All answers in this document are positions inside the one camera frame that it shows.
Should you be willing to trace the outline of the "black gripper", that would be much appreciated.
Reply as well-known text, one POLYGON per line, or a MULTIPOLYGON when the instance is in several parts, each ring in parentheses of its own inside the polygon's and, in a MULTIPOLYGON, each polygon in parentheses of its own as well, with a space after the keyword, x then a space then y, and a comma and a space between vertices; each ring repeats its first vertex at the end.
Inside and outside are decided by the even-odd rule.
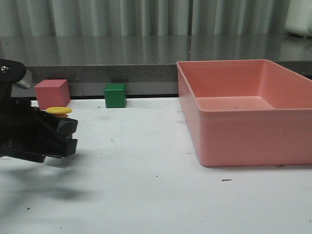
POLYGON ((42 133, 41 154, 27 150, 27 134, 36 125, 31 117, 31 102, 24 98, 11 98, 12 85, 30 88, 31 76, 25 65, 18 61, 0 60, 0 156, 43 163, 45 156, 62 158, 74 155, 78 140, 72 138, 78 121, 69 117, 58 117, 45 111, 39 117, 56 132, 42 133))

